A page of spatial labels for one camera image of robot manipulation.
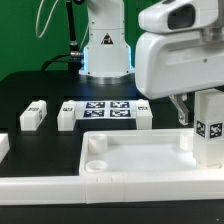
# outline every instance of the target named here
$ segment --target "white platform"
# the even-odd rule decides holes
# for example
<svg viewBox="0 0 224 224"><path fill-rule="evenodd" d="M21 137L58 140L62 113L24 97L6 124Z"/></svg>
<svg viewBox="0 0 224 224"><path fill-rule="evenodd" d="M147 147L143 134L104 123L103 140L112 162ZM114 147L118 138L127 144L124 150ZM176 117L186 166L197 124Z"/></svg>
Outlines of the white platform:
<svg viewBox="0 0 224 224"><path fill-rule="evenodd" d="M1 178L0 205L224 199L224 169L198 169L192 141L193 129L88 132L80 176Z"/></svg>

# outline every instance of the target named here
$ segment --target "white cube with marker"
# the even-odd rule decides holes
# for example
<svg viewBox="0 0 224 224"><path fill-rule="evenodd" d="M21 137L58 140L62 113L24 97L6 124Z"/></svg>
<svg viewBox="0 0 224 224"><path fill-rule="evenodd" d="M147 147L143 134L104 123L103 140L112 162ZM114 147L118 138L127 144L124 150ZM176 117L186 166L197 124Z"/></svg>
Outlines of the white cube with marker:
<svg viewBox="0 0 224 224"><path fill-rule="evenodd" d="M136 125L138 130L152 129L152 112L147 100L136 101Z"/></svg>
<svg viewBox="0 0 224 224"><path fill-rule="evenodd" d="M32 102L20 116L22 131L36 131L47 115L47 104L43 100Z"/></svg>
<svg viewBox="0 0 224 224"><path fill-rule="evenodd" d="M73 100L64 102L58 114L58 131L73 131L76 122L76 102Z"/></svg>

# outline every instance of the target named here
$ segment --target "white block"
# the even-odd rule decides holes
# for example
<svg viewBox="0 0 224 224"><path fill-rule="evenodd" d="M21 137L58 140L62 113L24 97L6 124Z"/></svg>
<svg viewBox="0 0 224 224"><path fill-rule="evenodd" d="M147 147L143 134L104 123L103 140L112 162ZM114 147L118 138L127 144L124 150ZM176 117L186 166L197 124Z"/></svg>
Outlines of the white block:
<svg viewBox="0 0 224 224"><path fill-rule="evenodd" d="M138 130L152 129L152 112L147 100L136 101L136 124Z"/></svg>
<svg viewBox="0 0 224 224"><path fill-rule="evenodd" d="M22 131L36 131L47 115L47 104L43 100L32 102L20 116Z"/></svg>
<svg viewBox="0 0 224 224"><path fill-rule="evenodd" d="M8 134L0 134L0 162L4 159L9 151Z"/></svg>
<svg viewBox="0 0 224 224"><path fill-rule="evenodd" d="M76 102L64 102L58 114L58 131L73 131L76 122Z"/></svg>
<svg viewBox="0 0 224 224"><path fill-rule="evenodd" d="M224 165L224 93L209 89L195 93L193 151L199 167Z"/></svg>

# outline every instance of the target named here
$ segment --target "black cable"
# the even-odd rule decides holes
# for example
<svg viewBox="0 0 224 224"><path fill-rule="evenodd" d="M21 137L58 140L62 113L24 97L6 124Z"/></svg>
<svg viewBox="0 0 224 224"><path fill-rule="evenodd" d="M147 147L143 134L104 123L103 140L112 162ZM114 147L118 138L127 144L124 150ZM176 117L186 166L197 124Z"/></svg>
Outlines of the black cable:
<svg viewBox="0 0 224 224"><path fill-rule="evenodd" d="M40 71L45 71L47 69L47 67L52 64L53 62L60 62L60 61L57 61L58 59L60 58L64 58L64 57L68 57L68 56L71 56L70 53L67 53L67 54L59 54L55 57L53 57L51 60L48 60L48 61L45 61L40 69Z"/></svg>
<svg viewBox="0 0 224 224"><path fill-rule="evenodd" d="M73 15L73 8L72 8L72 1L66 1L67 7L67 15L68 15L68 26L69 26L69 34L70 34L70 50L71 51L78 51L78 44L76 41L76 33L75 33L75 23L74 23L74 15Z"/></svg>

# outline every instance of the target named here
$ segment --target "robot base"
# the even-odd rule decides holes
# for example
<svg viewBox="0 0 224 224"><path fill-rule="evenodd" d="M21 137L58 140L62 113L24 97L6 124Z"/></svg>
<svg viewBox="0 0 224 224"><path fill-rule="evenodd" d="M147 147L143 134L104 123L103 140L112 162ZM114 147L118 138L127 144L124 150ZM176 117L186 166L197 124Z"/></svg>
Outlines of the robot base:
<svg viewBox="0 0 224 224"><path fill-rule="evenodd" d="M135 73L129 73L124 76L119 77L94 77L90 75L79 75L81 81L87 81L90 83L100 84L100 85L113 85L124 83L127 81L135 80Z"/></svg>

